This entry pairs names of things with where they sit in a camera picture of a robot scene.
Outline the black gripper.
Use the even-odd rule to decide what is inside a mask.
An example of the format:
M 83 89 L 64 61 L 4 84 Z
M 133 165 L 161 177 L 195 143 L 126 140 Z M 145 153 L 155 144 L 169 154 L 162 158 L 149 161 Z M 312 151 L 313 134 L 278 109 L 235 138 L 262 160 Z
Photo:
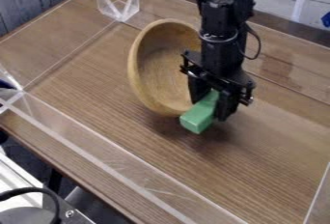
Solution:
M 189 76 L 191 102 L 198 103 L 211 90 L 219 92 L 215 117 L 225 122 L 238 105 L 249 105 L 255 82 L 242 69 L 246 35 L 227 40 L 202 39 L 202 50 L 186 50 L 181 71 Z

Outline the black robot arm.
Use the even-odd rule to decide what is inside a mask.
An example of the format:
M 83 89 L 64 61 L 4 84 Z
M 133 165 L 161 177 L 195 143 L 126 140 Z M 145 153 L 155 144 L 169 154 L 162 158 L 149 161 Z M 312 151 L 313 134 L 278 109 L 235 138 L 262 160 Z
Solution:
M 254 0 L 197 0 L 202 16 L 201 50 L 182 54 L 181 71 L 189 76 L 191 101 L 198 103 L 215 91 L 214 118 L 226 121 L 238 107 L 253 101 L 255 81 L 242 68 L 247 37 L 254 34 L 247 20 Z

